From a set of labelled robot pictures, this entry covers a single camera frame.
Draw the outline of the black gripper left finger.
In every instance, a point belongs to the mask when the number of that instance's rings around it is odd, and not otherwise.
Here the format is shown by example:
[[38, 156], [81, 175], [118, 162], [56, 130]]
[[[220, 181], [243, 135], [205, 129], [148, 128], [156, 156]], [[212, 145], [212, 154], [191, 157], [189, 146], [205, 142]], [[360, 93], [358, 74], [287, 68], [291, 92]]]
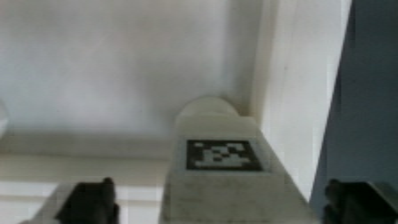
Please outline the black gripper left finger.
[[118, 224], [111, 178], [104, 177], [99, 182], [60, 184], [22, 224]]

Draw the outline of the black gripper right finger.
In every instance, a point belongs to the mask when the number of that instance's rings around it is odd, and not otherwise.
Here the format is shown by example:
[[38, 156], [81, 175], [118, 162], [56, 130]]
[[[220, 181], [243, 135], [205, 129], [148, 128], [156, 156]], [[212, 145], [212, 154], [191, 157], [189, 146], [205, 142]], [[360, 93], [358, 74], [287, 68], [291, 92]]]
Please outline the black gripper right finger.
[[328, 181], [321, 224], [398, 224], [398, 205], [369, 182]]

